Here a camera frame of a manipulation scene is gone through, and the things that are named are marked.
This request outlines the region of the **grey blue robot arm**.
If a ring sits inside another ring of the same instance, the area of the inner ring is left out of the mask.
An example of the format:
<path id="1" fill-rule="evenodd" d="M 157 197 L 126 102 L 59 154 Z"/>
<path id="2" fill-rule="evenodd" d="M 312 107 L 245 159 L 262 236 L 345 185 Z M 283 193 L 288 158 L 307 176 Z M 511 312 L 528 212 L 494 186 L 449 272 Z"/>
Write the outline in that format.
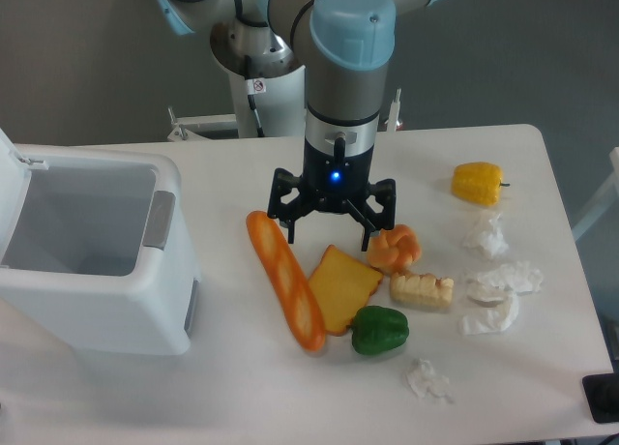
<path id="1" fill-rule="evenodd" d="M 366 237 L 395 224 L 396 184 L 368 179 L 399 14 L 439 0 L 157 0 L 179 35 L 206 30 L 241 137 L 302 135 L 303 169 L 277 169 L 267 213 L 288 230 L 345 214 Z"/>

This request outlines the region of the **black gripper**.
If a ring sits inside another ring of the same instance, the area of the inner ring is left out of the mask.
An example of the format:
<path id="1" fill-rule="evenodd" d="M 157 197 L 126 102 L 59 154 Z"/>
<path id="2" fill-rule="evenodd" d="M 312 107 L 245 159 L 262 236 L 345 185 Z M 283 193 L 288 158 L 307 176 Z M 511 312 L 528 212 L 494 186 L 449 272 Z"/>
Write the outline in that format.
<path id="1" fill-rule="evenodd" d="M 340 138 L 330 154 L 304 146 L 302 176 L 281 167 L 274 172 L 267 216 L 287 230 L 287 242 L 295 240 L 296 221 L 313 211 L 348 214 L 363 228 L 361 251 L 382 230 L 396 222 L 397 188 L 394 179 L 368 182 L 373 148 L 349 156 Z"/>

